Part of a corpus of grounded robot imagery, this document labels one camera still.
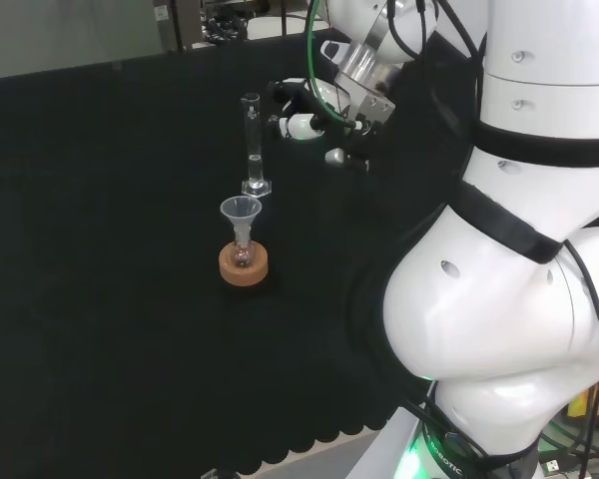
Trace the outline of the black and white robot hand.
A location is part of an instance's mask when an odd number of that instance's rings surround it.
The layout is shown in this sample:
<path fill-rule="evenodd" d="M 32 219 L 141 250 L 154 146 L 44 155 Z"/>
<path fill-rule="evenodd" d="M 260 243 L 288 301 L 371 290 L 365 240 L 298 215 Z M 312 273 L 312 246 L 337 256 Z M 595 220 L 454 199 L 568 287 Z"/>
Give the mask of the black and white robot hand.
<path fill-rule="evenodd" d="M 380 131 L 395 110 L 383 93 L 344 75 L 333 83 L 308 78 L 271 81 L 267 93 L 282 106 L 267 120 L 274 135 L 295 142 L 332 135 L 341 139 L 341 144 L 324 154 L 328 165 L 364 174 L 370 171 Z"/>

